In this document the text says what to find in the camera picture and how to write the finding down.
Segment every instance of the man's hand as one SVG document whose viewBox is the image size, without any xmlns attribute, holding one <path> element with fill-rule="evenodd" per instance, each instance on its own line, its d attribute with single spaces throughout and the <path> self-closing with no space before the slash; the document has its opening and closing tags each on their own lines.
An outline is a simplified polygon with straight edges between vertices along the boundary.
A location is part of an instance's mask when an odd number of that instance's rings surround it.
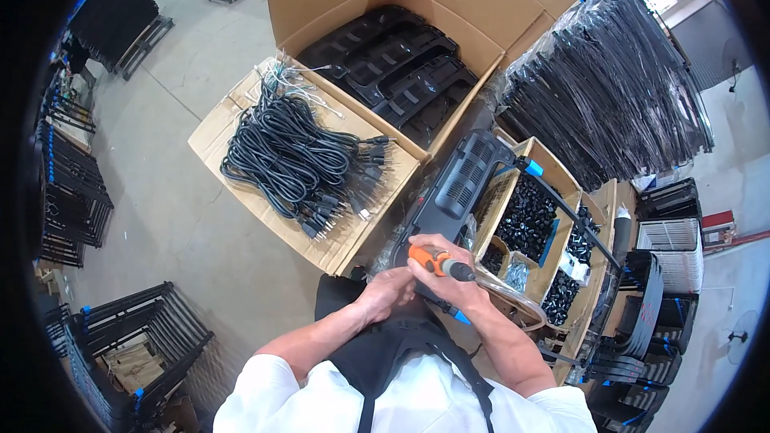
<svg viewBox="0 0 770 433">
<path fill-rule="evenodd" d="M 368 324 L 385 321 L 392 306 L 399 306 L 414 297 L 414 276 L 409 267 L 395 267 L 374 276 L 371 283 L 352 304 L 360 308 Z"/>
<path fill-rule="evenodd" d="M 433 246 L 444 249 L 461 263 L 474 266 L 474 255 L 467 249 L 453 245 L 442 235 L 417 235 L 409 238 L 415 246 Z M 489 293 L 473 281 L 457 281 L 453 277 L 438 277 L 429 273 L 411 257 L 407 260 L 412 274 L 441 299 L 452 303 L 460 310 L 471 308 L 477 304 L 489 302 Z"/>
</svg>

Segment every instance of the wooden pallet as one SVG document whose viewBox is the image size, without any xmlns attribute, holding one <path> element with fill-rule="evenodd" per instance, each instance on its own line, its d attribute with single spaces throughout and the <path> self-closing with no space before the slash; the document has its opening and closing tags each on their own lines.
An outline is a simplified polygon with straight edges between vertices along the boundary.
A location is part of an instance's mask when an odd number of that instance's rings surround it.
<svg viewBox="0 0 770 433">
<path fill-rule="evenodd" d="M 118 61 L 117 72 L 123 77 L 124 81 L 131 79 L 131 76 L 141 65 L 144 58 L 147 57 L 158 42 L 168 34 L 174 21 L 170 17 L 162 15 L 157 16 L 149 26 L 134 40 L 123 57 Z"/>
</svg>

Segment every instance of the blue plastic cap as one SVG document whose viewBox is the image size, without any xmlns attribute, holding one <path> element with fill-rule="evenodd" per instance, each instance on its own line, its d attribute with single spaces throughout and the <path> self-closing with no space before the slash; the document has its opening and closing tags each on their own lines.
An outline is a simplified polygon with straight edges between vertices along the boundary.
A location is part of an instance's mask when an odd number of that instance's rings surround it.
<svg viewBox="0 0 770 433">
<path fill-rule="evenodd" d="M 463 314 L 463 312 L 460 311 L 459 309 L 457 310 L 457 313 L 454 315 L 454 319 L 456 319 L 458 322 L 470 324 L 470 322 L 468 321 L 468 318 L 466 318 L 465 314 Z"/>
<path fill-rule="evenodd" d="M 540 167 L 538 163 L 530 159 L 530 163 L 525 169 L 527 173 L 529 173 L 532 176 L 542 176 L 543 175 L 543 168 Z"/>
</svg>

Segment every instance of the orange electric screwdriver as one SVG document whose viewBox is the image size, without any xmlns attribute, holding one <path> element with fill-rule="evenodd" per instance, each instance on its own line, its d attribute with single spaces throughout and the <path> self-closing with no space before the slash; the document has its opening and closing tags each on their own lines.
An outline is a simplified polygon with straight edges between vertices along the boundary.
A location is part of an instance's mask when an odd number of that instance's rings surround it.
<svg viewBox="0 0 770 433">
<path fill-rule="evenodd" d="M 457 281 L 473 281 L 476 274 L 470 266 L 452 258 L 445 249 L 432 246 L 409 246 L 409 257 L 437 276 L 451 276 Z"/>
</svg>

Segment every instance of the concrete floor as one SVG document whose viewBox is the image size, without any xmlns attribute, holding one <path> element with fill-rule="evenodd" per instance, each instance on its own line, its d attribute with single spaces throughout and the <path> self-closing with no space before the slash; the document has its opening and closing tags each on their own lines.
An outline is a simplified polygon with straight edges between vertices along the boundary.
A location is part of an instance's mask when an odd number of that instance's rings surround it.
<svg viewBox="0 0 770 433">
<path fill-rule="evenodd" d="M 214 178 L 187 144 L 201 119 L 274 53 L 266 0 L 156 0 L 176 26 L 129 82 L 98 63 L 99 161 L 115 211 L 104 246 L 64 271 L 74 308 L 174 281 L 217 335 L 191 374 L 215 409 L 256 349 L 313 321 L 320 271 Z"/>
</svg>

